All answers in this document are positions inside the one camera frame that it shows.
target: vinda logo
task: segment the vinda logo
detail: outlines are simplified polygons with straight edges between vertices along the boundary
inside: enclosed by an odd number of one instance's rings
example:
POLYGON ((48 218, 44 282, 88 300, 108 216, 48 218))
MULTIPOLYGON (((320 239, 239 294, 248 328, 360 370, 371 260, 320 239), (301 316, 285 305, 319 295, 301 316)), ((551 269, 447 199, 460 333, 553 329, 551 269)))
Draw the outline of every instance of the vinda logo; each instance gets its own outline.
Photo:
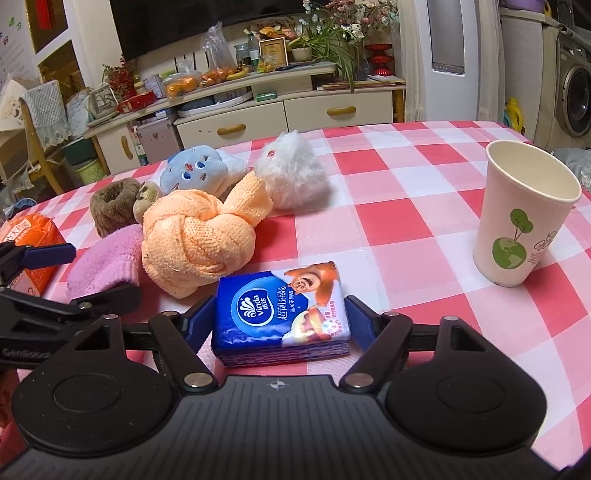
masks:
POLYGON ((266 290, 253 288, 238 297, 236 311, 247 325, 262 327, 273 319, 273 305, 266 290))

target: picture frame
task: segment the picture frame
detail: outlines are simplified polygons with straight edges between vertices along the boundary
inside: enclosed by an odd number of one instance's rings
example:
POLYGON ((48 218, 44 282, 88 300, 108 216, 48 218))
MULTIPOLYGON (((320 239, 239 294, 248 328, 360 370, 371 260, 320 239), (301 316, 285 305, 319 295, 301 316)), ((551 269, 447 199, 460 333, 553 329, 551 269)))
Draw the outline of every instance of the picture frame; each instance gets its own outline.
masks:
POLYGON ((289 66, 290 62, 287 59, 287 46, 284 38, 261 40, 259 47, 261 49, 261 58, 272 57, 273 61, 271 63, 275 68, 289 66))

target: plush toy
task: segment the plush toy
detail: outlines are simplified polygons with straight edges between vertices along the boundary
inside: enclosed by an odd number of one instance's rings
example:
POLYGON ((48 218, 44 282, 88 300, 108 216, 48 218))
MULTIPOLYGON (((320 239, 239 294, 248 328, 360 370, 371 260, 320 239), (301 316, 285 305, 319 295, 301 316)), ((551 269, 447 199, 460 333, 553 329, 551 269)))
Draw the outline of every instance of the plush toy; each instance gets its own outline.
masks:
POLYGON ((129 225, 95 243, 73 264, 66 299, 72 301, 123 283, 139 285, 143 239, 141 225, 129 225))
POLYGON ((271 209, 265 183, 253 172, 224 203, 201 190, 176 190, 144 215, 144 270, 173 297, 188 297, 246 265, 255 249, 254 227, 271 209))
POLYGON ((246 161, 207 145, 189 148, 167 161, 160 176, 165 195, 175 190, 201 190, 220 198, 248 172, 246 161))
POLYGON ((156 200, 162 196, 162 190, 153 181, 145 181, 140 186, 134 203, 134 218, 140 225, 144 224, 144 214, 156 200))
POLYGON ((138 191, 136 179, 123 179, 101 188, 90 198, 90 214, 101 238, 136 223, 134 203, 138 191))
POLYGON ((292 209, 329 192, 329 182, 312 147, 297 131, 266 145, 255 164, 277 209, 292 209))

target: tissue pack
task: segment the tissue pack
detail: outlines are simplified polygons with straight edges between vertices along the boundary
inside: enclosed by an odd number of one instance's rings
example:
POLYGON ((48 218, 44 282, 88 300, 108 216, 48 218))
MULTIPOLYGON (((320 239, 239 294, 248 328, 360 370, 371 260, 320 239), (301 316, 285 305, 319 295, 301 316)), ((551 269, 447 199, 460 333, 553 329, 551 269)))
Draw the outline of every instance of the tissue pack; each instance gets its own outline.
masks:
POLYGON ((227 367, 345 355, 349 337, 333 262, 219 282, 212 349, 227 367))

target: orange towel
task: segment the orange towel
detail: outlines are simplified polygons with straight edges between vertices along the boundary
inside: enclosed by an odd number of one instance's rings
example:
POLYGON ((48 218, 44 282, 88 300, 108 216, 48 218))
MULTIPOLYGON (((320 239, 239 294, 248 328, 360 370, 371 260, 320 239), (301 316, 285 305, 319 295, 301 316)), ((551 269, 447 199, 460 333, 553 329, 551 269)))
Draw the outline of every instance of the orange towel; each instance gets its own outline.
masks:
POLYGON ((188 297, 248 263, 254 227, 272 207, 264 181, 253 172, 224 203, 201 190, 176 190, 144 214, 144 269, 165 292, 188 297))

